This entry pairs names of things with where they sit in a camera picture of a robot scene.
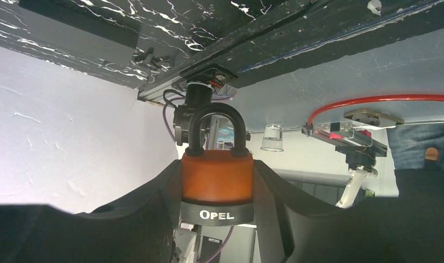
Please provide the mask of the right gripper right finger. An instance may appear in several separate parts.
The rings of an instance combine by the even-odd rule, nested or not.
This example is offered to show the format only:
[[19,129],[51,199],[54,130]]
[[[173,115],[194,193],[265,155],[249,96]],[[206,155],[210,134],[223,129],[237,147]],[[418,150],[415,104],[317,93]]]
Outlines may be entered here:
[[401,170],[397,197],[342,209],[255,161],[262,262],[444,262],[444,172]]

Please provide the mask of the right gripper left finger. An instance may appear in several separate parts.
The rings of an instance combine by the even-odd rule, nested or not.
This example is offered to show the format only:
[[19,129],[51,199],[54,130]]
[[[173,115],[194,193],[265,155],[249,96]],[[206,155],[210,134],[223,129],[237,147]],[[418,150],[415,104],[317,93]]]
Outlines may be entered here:
[[181,196],[176,160],[91,213],[0,205],[0,262],[170,262]]

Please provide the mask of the orange and black padlock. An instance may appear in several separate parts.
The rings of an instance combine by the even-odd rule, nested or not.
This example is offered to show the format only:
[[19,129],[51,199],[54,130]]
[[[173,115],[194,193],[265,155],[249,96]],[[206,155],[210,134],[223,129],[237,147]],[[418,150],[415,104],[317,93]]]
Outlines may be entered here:
[[[234,130],[230,150],[205,150],[200,128],[204,120],[219,115]],[[234,226],[254,220],[254,160],[246,147],[246,128],[241,114],[219,102],[197,109],[189,122],[188,147],[181,158],[181,220],[202,226]]]

